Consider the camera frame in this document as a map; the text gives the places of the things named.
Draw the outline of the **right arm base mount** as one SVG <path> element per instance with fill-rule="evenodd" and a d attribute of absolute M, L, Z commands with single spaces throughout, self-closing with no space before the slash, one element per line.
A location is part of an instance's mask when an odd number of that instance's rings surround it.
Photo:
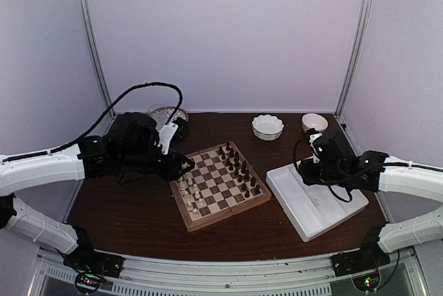
<path fill-rule="evenodd" d="M 378 245 L 381 229 L 382 227 L 377 227 L 367 232 L 359 249 L 339 252 L 330 257 L 335 276 L 351 275 L 354 287 L 366 295 L 376 293 L 386 286 L 399 266 L 400 251 L 397 250 L 397 260 L 390 276 L 382 279 L 380 268 L 391 260 L 390 255 Z"/>

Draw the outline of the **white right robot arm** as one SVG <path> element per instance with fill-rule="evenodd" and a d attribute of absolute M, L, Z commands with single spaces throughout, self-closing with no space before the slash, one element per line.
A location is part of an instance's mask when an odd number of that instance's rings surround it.
<path fill-rule="evenodd" d="M 355 264 L 364 270 L 402 248 L 442 238 L 442 168 L 402 160 L 382 151 L 356 155 L 342 133 L 309 129 L 303 136 L 311 156 L 293 160 L 305 185 L 340 187 L 352 200 L 353 192 L 381 193 L 391 222 L 369 231 Z"/>

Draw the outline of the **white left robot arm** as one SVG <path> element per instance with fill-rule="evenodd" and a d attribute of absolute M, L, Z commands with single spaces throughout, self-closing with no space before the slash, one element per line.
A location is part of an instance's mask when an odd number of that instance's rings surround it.
<path fill-rule="evenodd" d="M 63 147 L 1 157 L 1 227 L 46 244 L 72 257 L 85 271 L 95 270 L 99 255 L 87 232 L 46 216 L 26 205 L 16 193 L 62 181 L 85 181 L 126 173 L 155 174 L 176 181 L 195 163 L 171 149 L 178 126 L 161 129 L 142 113 L 118 115 L 102 136 L 84 134 Z"/>

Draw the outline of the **white chess queen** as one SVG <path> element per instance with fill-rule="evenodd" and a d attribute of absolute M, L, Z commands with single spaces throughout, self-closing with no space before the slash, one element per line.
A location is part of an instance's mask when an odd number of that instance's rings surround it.
<path fill-rule="evenodd" d="M 191 200 L 186 201 L 186 207 L 189 211 L 192 211 L 194 209 L 194 205 Z"/>

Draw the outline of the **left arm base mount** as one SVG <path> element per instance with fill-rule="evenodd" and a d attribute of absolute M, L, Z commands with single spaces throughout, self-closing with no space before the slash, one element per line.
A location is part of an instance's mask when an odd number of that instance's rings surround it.
<path fill-rule="evenodd" d="M 106 277 L 119 278 L 123 269 L 124 259 L 119 255 L 94 250 L 87 231 L 73 226 L 77 235 L 77 248 L 70 254 L 62 254 L 63 264 L 72 268 L 77 275 L 74 279 L 75 288 L 85 295 L 98 291 L 107 283 Z"/>

